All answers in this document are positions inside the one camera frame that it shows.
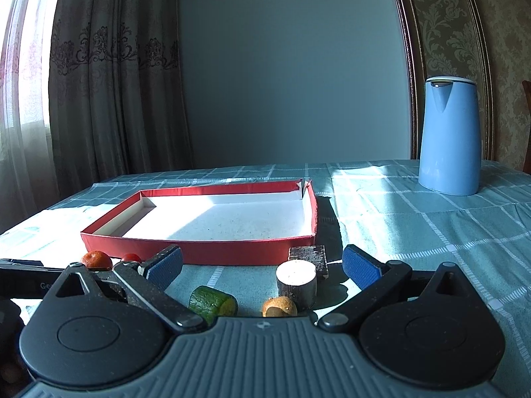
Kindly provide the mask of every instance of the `orange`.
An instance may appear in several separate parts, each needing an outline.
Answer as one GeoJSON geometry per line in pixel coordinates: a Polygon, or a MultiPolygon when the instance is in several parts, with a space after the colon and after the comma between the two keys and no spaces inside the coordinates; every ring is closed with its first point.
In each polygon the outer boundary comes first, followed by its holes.
{"type": "Polygon", "coordinates": [[[113,268],[113,262],[103,251],[89,251],[81,258],[81,263],[87,268],[113,268]]]}

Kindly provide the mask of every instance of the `tablecloth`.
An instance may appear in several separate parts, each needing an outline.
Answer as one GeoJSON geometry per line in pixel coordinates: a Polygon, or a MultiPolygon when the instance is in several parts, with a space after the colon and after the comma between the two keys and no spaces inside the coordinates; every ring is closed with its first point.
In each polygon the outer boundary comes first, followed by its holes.
{"type": "MultiPolygon", "coordinates": [[[[467,197],[427,190],[417,176],[418,161],[411,160],[124,175],[7,231],[0,236],[0,253],[65,267],[86,252],[79,232],[140,189],[310,179],[318,196],[317,239],[326,245],[330,270],[318,291],[319,316],[359,291],[342,272],[341,250],[348,243],[383,262],[400,259],[415,269],[456,262],[505,334],[505,355],[493,382],[509,397],[531,397],[531,176],[484,161],[480,191],[467,197]]],[[[256,314],[274,295],[274,267],[185,265],[166,291],[187,303],[200,284],[232,293],[241,314],[256,314]]]]}

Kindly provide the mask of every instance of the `red tomato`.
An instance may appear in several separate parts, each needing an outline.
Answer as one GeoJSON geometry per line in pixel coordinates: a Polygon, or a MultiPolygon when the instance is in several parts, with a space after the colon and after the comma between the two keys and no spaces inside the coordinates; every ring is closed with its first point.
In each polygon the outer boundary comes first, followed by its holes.
{"type": "Polygon", "coordinates": [[[122,258],[121,258],[121,261],[122,262],[140,262],[142,263],[142,259],[140,259],[140,257],[134,253],[128,253],[126,255],[124,255],[122,258]]]}

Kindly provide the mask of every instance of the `blue gripper pad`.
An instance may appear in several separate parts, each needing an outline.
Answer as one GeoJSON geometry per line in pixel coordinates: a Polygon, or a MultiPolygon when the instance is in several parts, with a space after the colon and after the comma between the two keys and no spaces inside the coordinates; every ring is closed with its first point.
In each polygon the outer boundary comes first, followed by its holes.
{"type": "Polygon", "coordinates": [[[183,270],[183,252],[176,245],[170,245],[143,262],[140,268],[145,279],[164,292],[183,270]]]}
{"type": "Polygon", "coordinates": [[[353,244],[343,250],[343,271],[361,290],[381,278],[386,269],[384,263],[353,244]]]}

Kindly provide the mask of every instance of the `metal bolt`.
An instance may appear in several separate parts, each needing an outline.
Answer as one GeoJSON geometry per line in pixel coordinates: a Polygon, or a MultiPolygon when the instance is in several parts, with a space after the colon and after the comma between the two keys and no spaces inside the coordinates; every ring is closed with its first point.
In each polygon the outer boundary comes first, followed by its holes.
{"type": "Polygon", "coordinates": [[[175,321],[177,325],[182,327],[194,327],[199,326],[201,323],[203,323],[203,318],[198,315],[188,316],[184,319],[178,319],[175,321]]]}
{"type": "Polygon", "coordinates": [[[325,326],[343,326],[348,323],[348,317],[340,312],[331,312],[323,317],[325,326]]]}

